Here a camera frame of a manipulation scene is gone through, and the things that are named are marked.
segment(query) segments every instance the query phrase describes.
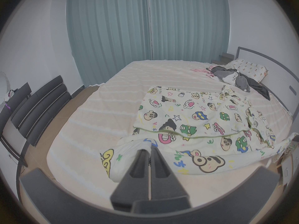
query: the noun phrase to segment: pillow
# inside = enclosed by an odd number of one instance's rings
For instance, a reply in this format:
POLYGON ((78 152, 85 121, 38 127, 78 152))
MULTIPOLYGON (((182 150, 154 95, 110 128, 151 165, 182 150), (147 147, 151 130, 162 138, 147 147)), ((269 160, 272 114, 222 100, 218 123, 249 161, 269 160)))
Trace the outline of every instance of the pillow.
POLYGON ((240 73, 254 79, 258 83, 268 74, 266 67, 237 58, 226 65, 226 68, 237 69, 240 73))

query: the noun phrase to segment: bed sheet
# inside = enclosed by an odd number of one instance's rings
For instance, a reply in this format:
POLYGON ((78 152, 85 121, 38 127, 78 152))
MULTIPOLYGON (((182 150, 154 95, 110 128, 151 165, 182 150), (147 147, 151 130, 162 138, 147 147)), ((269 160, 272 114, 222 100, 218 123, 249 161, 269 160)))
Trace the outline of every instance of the bed sheet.
MULTIPOLYGON (((137 111, 150 86, 220 92, 222 82, 193 71, 210 65, 166 60, 127 65, 72 114, 55 138, 47 164, 56 180, 79 198, 112 209, 109 198, 118 183, 108 178, 99 150, 115 146, 121 137, 133 133, 137 111)), ((269 101, 253 89, 240 92, 262 111, 276 142, 288 136, 292 118, 272 94, 269 101)), ((192 206, 199 206, 235 188, 260 165, 263 162, 218 174, 176 176, 189 193, 192 206)))

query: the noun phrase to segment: tile floor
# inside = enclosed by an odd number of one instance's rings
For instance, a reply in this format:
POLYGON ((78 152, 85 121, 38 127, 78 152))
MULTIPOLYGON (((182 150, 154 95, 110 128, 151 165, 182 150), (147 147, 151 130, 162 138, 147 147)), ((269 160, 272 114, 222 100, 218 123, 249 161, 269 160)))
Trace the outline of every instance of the tile floor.
MULTIPOLYGON (((47 127, 42 137, 40 138, 36 147, 29 146, 25 160, 28 164, 28 167, 24 169, 21 176, 27 174, 31 170, 35 168, 40 168, 49 178, 52 179, 60 188, 63 187, 55 180, 54 176, 51 174, 48 166, 47 166, 47 153, 51 147, 52 142, 55 137, 62 129, 63 125, 67 122, 69 117, 73 114, 73 112, 81 106, 87 98, 96 90, 98 86, 88 87, 81 91, 74 99, 70 100, 65 107, 57 114, 57 116, 52 120, 50 125, 47 127)), ((275 164, 271 164, 269 169, 277 172, 275 168, 275 164)), ((256 217, 251 221, 251 223, 257 223, 274 205, 274 203, 278 200, 278 198, 282 194, 283 187, 276 187, 273 194, 262 208, 262 210, 256 215, 256 217)), ((32 215, 35 220, 37 220, 41 224, 48 223, 47 220, 40 214, 40 212, 35 208, 34 204, 31 202, 26 192, 23 190, 22 186, 20 186, 21 200, 25 209, 32 215)))

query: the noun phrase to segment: curtain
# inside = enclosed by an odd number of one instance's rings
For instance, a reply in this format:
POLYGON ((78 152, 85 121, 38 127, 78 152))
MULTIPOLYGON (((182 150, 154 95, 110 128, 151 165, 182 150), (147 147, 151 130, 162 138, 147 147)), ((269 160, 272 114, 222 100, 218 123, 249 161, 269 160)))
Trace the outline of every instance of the curtain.
POLYGON ((228 48, 228 0, 150 0, 153 60, 211 62, 228 48))
POLYGON ((152 58, 148 0, 67 0, 72 54, 87 87, 152 58))

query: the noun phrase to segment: white drawer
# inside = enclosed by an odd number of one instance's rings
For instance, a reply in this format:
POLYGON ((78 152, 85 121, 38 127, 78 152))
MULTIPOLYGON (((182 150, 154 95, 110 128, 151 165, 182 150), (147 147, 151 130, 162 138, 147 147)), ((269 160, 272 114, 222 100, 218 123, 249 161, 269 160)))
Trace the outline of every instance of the white drawer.
POLYGON ((292 178, 292 156, 287 157, 281 162, 283 185, 287 184, 292 178))
POLYGON ((296 147, 294 149, 294 151, 292 152, 292 156, 293 156, 293 175, 294 175, 294 173, 297 170, 297 167, 299 165, 299 148, 298 147, 296 147))

